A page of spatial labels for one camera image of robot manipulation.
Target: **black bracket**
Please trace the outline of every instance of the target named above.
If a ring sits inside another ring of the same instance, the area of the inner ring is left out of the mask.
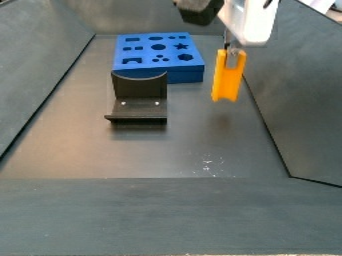
[[[104,118],[114,123],[167,122],[167,72],[151,78],[127,78],[112,72],[115,103]]]

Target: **shape sorter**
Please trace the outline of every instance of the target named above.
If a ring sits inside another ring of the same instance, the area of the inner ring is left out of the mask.
[[[187,32],[119,35],[112,72],[148,78],[167,71],[167,83],[203,81],[204,61]]]

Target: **dark gray surface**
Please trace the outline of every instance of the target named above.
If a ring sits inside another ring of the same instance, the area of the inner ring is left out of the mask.
[[[96,37],[0,163],[0,178],[287,177],[245,84],[211,101],[219,36],[194,36],[203,83],[168,85],[166,129],[114,129],[115,37]]]
[[[94,33],[59,1],[0,7],[0,156]]]
[[[0,254],[342,254],[341,197],[293,179],[1,180]]]
[[[342,26],[293,0],[246,79],[293,176],[342,185]]]
[[[224,26],[215,19],[202,27],[182,21],[172,0],[61,0],[96,34],[187,31],[198,35],[222,35]]]

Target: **circular hole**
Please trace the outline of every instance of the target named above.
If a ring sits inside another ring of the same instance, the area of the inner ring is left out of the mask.
[[[160,36],[151,36],[148,39],[152,40],[152,41],[159,41],[159,40],[163,39],[163,37],[160,37]]]
[[[152,48],[154,50],[160,51],[160,50],[164,50],[164,49],[166,49],[166,46],[164,46],[163,44],[154,44],[154,45],[151,46],[151,48]]]

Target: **orange block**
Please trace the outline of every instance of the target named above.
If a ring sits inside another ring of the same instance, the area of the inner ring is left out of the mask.
[[[226,61],[230,57],[228,50],[219,49],[216,57],[216,67],[214,75],[214,85],[211,91],[212,101],[219,99],[228,99],[232,102],[238,99],[241,79],[245,69],[245,63],[247,54],[245,51],[239,51],[238,64],[235,68],[227,68]]]

